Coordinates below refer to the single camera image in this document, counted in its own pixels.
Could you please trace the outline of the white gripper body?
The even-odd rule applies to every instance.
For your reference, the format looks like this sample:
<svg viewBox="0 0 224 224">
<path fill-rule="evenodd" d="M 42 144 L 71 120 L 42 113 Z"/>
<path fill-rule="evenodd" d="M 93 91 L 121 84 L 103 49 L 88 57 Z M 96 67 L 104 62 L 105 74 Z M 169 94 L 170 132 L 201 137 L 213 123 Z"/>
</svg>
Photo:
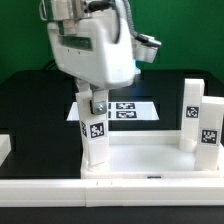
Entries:
<svg viewBox="0 0 224 224">
<path fill-rule="evenodd" d="M 55 22 L 47 25 L 58 68 L 72 76 L 103 88 L 129 86 L 135 76 L 132 43 L 127 22 L 121 19 L 121 36 L 114 44 L 111 24 L 101 19 L 78 22 L 74 35 L 61 36 Z"/>
</svg>

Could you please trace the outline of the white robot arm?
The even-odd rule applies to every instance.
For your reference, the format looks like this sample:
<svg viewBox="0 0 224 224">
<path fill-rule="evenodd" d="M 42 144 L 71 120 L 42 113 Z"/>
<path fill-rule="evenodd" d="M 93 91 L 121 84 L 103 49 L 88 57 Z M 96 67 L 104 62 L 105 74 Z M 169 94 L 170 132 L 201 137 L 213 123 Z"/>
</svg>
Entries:
<svg viewBox="0 0 224 224">
<path fill-rule="evenodd" d="M 93 87 L 91 110 L 107 112 L 111 89 L 132 84 L 135 74 L 129 27 L 115 0 L 41 0 L 58 68 Z"/>
</svg>

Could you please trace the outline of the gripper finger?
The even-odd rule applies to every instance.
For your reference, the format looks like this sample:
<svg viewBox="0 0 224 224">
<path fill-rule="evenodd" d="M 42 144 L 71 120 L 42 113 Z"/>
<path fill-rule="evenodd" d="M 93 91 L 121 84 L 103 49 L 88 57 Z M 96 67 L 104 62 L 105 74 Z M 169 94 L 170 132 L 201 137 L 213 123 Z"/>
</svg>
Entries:
<svg viewBox="0 0 224 224">
<path fill-rule="evenodd" d="M 91 110 L 94 115 L 102 115 L 107 112 L 108 91 L 94 89 L 92 91 Z"/>
</svg>

